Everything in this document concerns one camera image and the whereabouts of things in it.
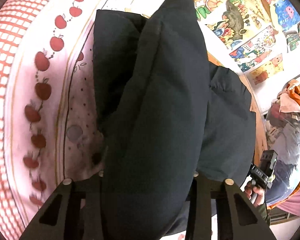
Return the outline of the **person's right hand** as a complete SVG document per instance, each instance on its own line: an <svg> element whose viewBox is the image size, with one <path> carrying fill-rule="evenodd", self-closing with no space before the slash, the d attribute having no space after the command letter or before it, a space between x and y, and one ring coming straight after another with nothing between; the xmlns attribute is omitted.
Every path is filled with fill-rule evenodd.
<svg viewBox="0 0 300 240"><path fill-rule="evenodd" d="M259 186L253 186L249 181L244 187L244 193L249 200L252 199L254 207L258 207L264 204L265 190Z"/></svg>

